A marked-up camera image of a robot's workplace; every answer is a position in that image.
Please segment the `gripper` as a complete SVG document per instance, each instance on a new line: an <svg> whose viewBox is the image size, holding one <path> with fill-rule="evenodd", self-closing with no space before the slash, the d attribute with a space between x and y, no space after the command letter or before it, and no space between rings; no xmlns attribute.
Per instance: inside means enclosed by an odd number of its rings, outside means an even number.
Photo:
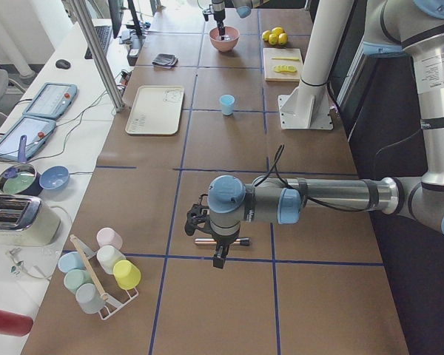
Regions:
<svg viewBox="0 0 444 355"><path fill-rule="evenodd" d="M225 1L224 0L211 0L210 9L214 19L217 22L218 35L221 40L224 40L225 27L223 25L223 20L226 18L225 13Z"/></svg>
<svg viewBox="0 0 444 355"><path fill-rule="evenodd" d="M212 238L216 241L216 249L212 257L213 266L215 268L223 268L230 245L238 239L241 223L237 222L232 226L218 226L212 221L210 227L212 229Z"/></svg>

